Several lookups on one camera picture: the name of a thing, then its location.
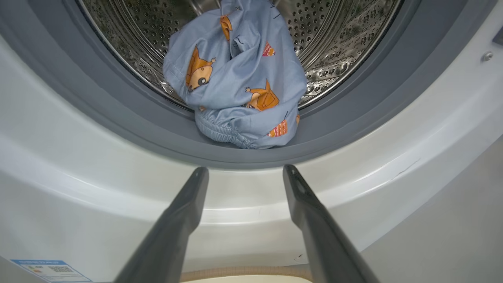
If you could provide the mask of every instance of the gray wall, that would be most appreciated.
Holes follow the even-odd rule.
[[[363,251],[383,283],[503,282],[503,138]],[[43,283],[0,257],[0,283]]]

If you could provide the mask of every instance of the screw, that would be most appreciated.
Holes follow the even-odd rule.
[[[484,53],[484,55],[482,56],[482,61],[487,62],[492,59],[492,56],[493,56],[492,52],[488,51]]]

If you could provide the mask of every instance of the scratch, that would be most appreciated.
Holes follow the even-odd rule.
[[[419,157],[418,160],[414,161],[412,164],[410,164],[407,168],[405,168],[403,171],[400,171],[395,177],[391,178],[391,180],[389,180],[388,182],[391,182],[393,181],[394,179],[396,179],[398,176],[400,176],[402,173],[404,173],[405,171],[409,170],[412,166],[414,166],[414,164],[416,164],[417,162],[419,162],[419,160],[421,160],[421,157]]]

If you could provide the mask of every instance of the gray rubber seal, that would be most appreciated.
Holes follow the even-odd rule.
[[[445,70],[496,2],[405,0],[355,74],[301,111],[288,145],[269,150],[237,149],[202,136],[193,113],[154,93],[118,62],[72,0],[1,1],[0,32],[57,93],[125,139],[185,162],[253,169],[318,157],[385,123]]]

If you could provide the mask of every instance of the blue cloth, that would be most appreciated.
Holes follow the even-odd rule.
[[[163,73],[213,140],[266,149],[295,135],[306,77],[267,0],[222,0],[186,24],[171,37]]]

